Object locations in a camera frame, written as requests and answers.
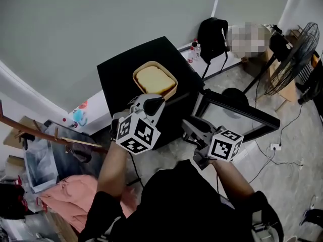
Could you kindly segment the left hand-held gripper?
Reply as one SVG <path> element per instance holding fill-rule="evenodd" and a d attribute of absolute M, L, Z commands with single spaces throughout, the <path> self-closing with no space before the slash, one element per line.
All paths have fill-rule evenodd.
<path fill-rule="evenodd" d="M 154 93 L 141 94 L 130 108 L 113 115 L 113 140 L 128 152 L 138 155 L 151 150 L 160 137 L 156 124 L 165 107 L 165 99 Z"/>

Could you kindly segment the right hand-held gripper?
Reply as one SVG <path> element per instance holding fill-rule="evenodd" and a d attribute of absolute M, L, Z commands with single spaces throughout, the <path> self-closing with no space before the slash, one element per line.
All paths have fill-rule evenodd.
<path fill-rule="evenodd" d="M 182 128 L 188 137 L 204 143 L 195 149 L 193 156 L 201 170 L 204 170 L 211 160 L 232 161 L 244 139 L 241 134 L 224 127 L 216 128 L 203 118 L 192 115 L 182 120 Z"/>

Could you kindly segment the yellow tray with sponge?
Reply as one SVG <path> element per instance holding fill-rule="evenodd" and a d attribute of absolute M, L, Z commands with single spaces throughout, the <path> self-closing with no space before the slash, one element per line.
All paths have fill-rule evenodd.
<path fill-rule="evenodd" d="M 149 61 L 149 62 L 146 62 L 145 64 L 143 64 L 142 66 L 140 66 L 138 69 L 136 69 L 134 72 L 133 72 L 133 80 L 135 82 L 135 84 L 139 87 L 139 89 L 144 93 L 144 94 L 150 94 L 150 93 L 146 93 L 145 90 L 139 85 L 139 83 L 137 82 L 136 80 L 136 74 L 142 70 L 143 68 L 146 68 L 146 67 L 149 67 L 149 66 L 155 66 L 159 69 L 161 69 L 162 71 L 164 71 L 171 79 L 173 79 L 175 82 L 176 82 L 176 85 L 163 92 L 162 94 L 159 94 L 161 96 L 164 97 L 165 101 L 167 101 L 168 99 L 170 99 L 177 91 L 177 86 L 178 86 L 178 81 L 176 80 L 176 78 L 173 76 L 173 74 L 170 73 L 170 71 L 168 71 L 164 66 L 162 66 L 160 63 L 156 62 L 156 61 Z"/>

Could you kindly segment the yellow bread slices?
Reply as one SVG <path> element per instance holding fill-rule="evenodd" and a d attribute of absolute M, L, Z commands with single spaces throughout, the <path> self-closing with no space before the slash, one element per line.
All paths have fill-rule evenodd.
<path fill-rule="evenodd" d="M 140 70 L 136 74 L 136 80 L 146 93 L 162 94 L 176 85 L 173 79 L 155 66 Z"/>

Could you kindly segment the person's right forearm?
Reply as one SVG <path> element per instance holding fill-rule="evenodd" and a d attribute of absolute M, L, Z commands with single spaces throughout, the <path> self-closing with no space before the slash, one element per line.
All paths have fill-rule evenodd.
<path fill-rule="evenodd" d="M 255 193 L 252 186 L 231 162 L 211 160 L 223 189 L 231 202 L 244 200 Z"/>

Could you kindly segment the person's left forearm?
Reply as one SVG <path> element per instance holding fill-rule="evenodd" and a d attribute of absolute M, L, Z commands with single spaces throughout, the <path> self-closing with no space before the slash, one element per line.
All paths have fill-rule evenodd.
<path fill-rule="evenodd" d="M 128 152 L 111 142 L 97 181 L 97 191 L 120 198 L 126 186 L 126 163 Z"/>

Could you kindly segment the person's black clothing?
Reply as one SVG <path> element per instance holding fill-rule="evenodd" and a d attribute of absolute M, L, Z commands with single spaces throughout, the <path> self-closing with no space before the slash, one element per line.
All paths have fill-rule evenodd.
<path fill-rule="evenodd" d="M 251 230 L 259 223 L 284 240 L 278 215 L 262 192 L 240 201 L 222 200 L 189 160 L 157 171 L 135 213 L 138 226 L 127 240 L 86 242 L 254 242 Z"/>

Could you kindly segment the black backpack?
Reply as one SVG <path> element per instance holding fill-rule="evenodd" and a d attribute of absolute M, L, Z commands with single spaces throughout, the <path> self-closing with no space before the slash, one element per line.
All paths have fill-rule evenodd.
<path fill-rule="evenodd" d="M 227 45 L 228 27 L 226 20 L 215 17 L 206 19 L 200 24 L 197 40 L 201 47 L 200 56 L 207 64 L 210 64 L 213 58 L 230 50 Z"/>

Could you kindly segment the white bag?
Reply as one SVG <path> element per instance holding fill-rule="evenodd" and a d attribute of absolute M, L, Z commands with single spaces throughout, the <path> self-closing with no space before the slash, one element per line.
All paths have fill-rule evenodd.
<path fill-rule="evenodd" d="M 228 28 L 227 42 L 237 58 L 257 57 L 264 53 L 270 44 L 272 34 L 262 24 L 246 22 L 244 25 L 233 25 Z"/>

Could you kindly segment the wooden coat rack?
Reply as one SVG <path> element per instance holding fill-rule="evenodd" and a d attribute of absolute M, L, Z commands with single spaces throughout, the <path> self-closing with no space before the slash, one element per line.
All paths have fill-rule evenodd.
<path fill-rule="evenodd" d="M 22 136 L 22 133 L 23 134 L 27 133 L 27 134 L 33 135 L 33 136 L 41 138 L 41 139 L 45 139 L 45 140 L 52 141 L 52 142 L 55 142 L 58 144 L 62 144 L 66 147 L 69 147 L 72 144 L 82 144 L 82 145 L 91 147 L 91 150 L 96 151 L 98 153 L 107 153 L 108 152 L 108 150 L 106 148 L 104 148 L 103 146 L 98 145 L 98 144 L 83 142 L 83 141 L 69 139 L 69 138 L 65 138 L 65 137 L 59 137 L 57 131 L 55 131 L 55 134 L 53 136 L 51 136 L 51 135 L 48 135 L 48 134 L 45 134 L 45 133 L 39 131 L 38 129 L 34 130 L 34 129 L 27 127 L 21 123 L 18 123 L 18 122 L 14 121 L 4 115 L 1 100 L 0 100 L 0 122 L 12 127 L 13 129 L 17 129 L 18 131 L 20 131 L 19 134 L 17 135 L 18 137 Z"/>

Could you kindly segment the black standing fan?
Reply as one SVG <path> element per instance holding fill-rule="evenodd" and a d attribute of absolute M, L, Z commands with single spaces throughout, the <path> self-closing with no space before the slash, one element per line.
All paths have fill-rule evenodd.
<path fill-rule="evenodd" d="M 279 28 L 276 28 L 270 38 L 269 49 L 273 52 L 273 55 L 261 68 L 259 74 L 244 91 L 237 88 L 228 88 L 222 92 L 224 96 L 248 105 L 246 93 L 262 78 L 274 61 L 278 61 L 279 65 L 271 75 L 264 92 L 265 95 L 274 95 L 294 80 L 304 66 L 310 62 L 319 41 L 318 24 L 314 22 L 307 23 L 295 43 L 290 43 L 286 36 L 278 30 Z"/>

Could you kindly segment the pink padded cushion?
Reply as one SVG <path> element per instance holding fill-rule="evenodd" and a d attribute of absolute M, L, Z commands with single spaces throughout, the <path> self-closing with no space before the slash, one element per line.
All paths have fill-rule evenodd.
<path fill-rule="evenodd" d="M 138 226 L 132 192 L 125 186 L 121 197 L 114 198 L 98 192 L 97 181 L 73 175 L 41 193 L 40 199 L 76 228 L 79 242 L 127 240 Z"/>

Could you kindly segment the white waist-worn device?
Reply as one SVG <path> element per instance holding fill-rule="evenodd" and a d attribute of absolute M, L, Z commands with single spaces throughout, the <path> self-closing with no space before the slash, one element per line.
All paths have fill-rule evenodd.
<path fill-rule="evenodd" d="M 255 224 L 251 230 L 254 242 L 279 242 L 277 231 L 263 223 Z"/>

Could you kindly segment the brown cardboard sheet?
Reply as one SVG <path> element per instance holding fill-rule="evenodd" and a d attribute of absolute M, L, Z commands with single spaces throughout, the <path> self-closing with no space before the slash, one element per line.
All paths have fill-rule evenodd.
<path fill-rule="evenodd" d="M 47 128 L 44 124 L 28 118 L 27 116 L 22 117 L 19 123 L 42 132 Z M 12 129 L 4 139 L 3 144 L 17 149 L 23 149 L 25 147 L 24 144 L 27 141 L 33 142 L 35 140 L 35 136 L 28 133 L 23 133 L 18 136 L 21 132 L 21 130 Z"/>

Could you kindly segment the wooden slatted bench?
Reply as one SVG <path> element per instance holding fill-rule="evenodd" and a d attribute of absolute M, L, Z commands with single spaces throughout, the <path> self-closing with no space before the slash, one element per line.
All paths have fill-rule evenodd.
<path fill-rule="evenodd" d="M 48 212 L 47 217 L 53 224 L 54 230 L 59 237 L 60 242 L 78 242 L 78 237 L 72 226 L 65 221 L 59 214 Z"/>

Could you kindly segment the plastic-wrapped picture frame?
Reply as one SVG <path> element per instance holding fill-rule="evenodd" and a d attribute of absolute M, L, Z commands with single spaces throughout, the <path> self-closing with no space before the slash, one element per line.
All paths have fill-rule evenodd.
<path fill-rule="evenodd" d="M 57 183 L 59 174 L 48 140 L 30 143 L 24 151 L 24 160 L 28 181 L 34 193 L 45 191 Z"/>

